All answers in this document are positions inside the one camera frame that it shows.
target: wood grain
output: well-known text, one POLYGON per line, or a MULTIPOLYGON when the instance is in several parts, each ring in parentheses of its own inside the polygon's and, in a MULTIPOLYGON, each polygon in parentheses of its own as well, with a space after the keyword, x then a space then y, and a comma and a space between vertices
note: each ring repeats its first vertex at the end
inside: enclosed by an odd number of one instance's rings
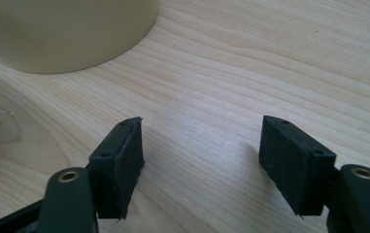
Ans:
POLYGON ((100 66, 0 65, 0 217, 85 166, 113 126, 143 120, 146 165, 103 232, 326 232, 258 165, 263 115, 370 166, 370 1, 161 0, 150 34, 100 66))

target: screw hole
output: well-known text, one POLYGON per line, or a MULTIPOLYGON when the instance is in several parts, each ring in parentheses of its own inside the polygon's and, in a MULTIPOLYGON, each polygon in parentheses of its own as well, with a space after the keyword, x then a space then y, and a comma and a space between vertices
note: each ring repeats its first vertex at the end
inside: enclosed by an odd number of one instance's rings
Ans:
POLYGON ((109 152, 104 152, 101 155, 102 155, 102 157, 110 157, 111 156, 111 154, 109 152))
POLYGON ((370 180, 370 171, 363 168, 353 168, 351 169, 352 173, 357 177, 370 180))
POLYGON ((64 174, 62 174, 59 178, 58 178, 58 181, 60 183, 68 183, 68 182, 72 182, 74 181, 75 179, 77 179, 79 177, 79 173, 78 172, 75 172, 75 171, 70 171, 70 172, 66 172, 64 174))
POLYGON ((314 150, 315 154, 323 154, 323 150, 314 150))

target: black plastic part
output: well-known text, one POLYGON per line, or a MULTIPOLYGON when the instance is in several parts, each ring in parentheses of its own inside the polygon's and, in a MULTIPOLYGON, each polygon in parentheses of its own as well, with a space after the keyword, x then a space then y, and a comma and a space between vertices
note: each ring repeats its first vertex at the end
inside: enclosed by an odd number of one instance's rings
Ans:
POLYGON ((325 206, 329 208, 326 221, 327 230, 329 233, 354 233, 352 223, 342 202, 340 184, 338 182, 340 176, 339 170, 334 168, 327 181, 328 193, 325 198, 325 206))
POLYGON ((90 180, 85 168, 68 168, 49 179, 36 232, 97 232, 90 180))
POLYGON ((42 201, 38 201, 8 216, 0 218, 0 233, 35 232, 41 207, 42 201))
POLYGON ((370 168, 343 166, 338 186, 354 232, 370 233, 370 168))
POLYGON ((89 158, 87 169, 99 218, 126 218, 128 204, 145 164, 140 117, 109 133, 89 158))
POLYGON ((319 216, 336 154, 280 118, 263 118, 259 162, 294 213, 319 216))

